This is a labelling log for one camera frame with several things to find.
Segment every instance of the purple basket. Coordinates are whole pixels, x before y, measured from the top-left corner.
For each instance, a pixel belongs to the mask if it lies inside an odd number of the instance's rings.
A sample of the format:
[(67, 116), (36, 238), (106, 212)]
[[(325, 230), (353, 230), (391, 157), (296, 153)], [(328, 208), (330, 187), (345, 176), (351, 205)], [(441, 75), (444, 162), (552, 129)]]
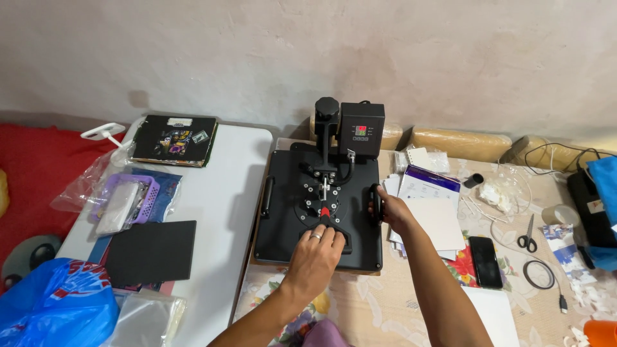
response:
[(115, 173), (107, 179), (105, 183), (105, 188), (103, 188), (103, 194), (99, 198), (99, 202), (96, 202), (94, 207), (92, 208), (92, 218), (95, 220), (100, 220), (99, 210), (102, 206), (102, 201), (107, 201), (110, 198), (110, 192), (118, 185), (120, 182), (135, 182), (139, 181), (148, 185), (148, 191), (146, 192), (146, 196), (144, 197), (144, 201), (141, 204), (141, 208), (139, 209), (139, 215), (135, 220), (133, 220), (133, 224), (143, 224), (148, 221), (148, 217), (150, 216), (150, 212), (152, 211), (152, 206), (154, 205), (154, 201), (156, 200), (156, 196), (159, 193), (160, 185), (156, 183), (154, 178), (151, 176), (142, 176), (142, 175), (128, 175), (125, 173)]

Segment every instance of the purple cloth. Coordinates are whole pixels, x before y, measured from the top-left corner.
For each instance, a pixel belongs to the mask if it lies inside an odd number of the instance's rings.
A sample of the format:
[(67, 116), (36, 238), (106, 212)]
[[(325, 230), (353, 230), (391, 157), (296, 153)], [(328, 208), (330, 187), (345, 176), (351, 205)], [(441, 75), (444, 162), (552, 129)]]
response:
[(348, 344), (339, 328), (327, 318), (320, 320), (315, 326), (304, 336), (302, 347), (353, 347)]

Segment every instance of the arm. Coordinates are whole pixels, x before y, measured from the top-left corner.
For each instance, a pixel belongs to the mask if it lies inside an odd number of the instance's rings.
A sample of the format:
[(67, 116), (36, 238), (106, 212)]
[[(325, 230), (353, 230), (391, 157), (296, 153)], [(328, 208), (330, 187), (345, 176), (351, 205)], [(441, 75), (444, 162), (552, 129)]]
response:
[(402, 199), (388, 195), (381, 187), (378, 193), (384, 201), (384, 222), (396, 230), (407, 250), (407, 261), (431, 345), (492, 346), (471, 300), (448, 271), (407, 205)]
[[(320, 235), (321, 239), (311, 237)], [(281, 285), (246, 316), (228, 327), (209, 347), (267, 346), (330, 282), (345, 246), (334, 229), (319, 225), (298, 242)]]

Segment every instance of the blue fabric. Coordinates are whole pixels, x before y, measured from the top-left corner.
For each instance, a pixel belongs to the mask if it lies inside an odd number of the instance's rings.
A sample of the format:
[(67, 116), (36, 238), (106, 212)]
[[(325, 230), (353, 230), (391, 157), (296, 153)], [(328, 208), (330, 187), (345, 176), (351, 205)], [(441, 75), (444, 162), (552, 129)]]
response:
[(594, 266), (610, 272), (617, 270), (617, 248), (588, 247), (587, 253)]
[(138, 168), (132, 168), (131, 174), (151, 176), (154, 178), (156, 183), (160, 185), (159, 193), (156, 196), (156, 200), (154, 200), (152, 211), (148, 216), (148, 222), (164, 222), (167, 207), (170, 203), (172, 203), (173, 196), (176, 194), (176, 190), (178, 189), (182, 176)]
[(103, 266), (53, 259), (0, 296), (0, 347), (98, 347), (118, 313)]
[(617, 157), (587, 162), (611, 225), (617, 225)]

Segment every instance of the sticker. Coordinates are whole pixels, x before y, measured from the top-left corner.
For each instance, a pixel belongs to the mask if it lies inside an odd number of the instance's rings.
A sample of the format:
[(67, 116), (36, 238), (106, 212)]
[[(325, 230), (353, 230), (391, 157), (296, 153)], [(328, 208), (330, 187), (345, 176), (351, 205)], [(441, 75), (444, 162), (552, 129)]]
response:
[(193, 135), (193, 141), (195, 141), (195, 144), (200, 144), (205, 140), (208, 140), (208, 134), (206, 134), (203, 130)]
[(596, 200), (596, 201), (587, 203), (587, 207), (589, 208), (589, 212), (591, 214), (598, 213), (598, 212), (604, 212), (604, 204), (602, 203), (602, 200)]
[(169, 118), (167, 120), (167, 125), (174, 127), (190, 127), (192, 123), (193, 120), (190, 118)]

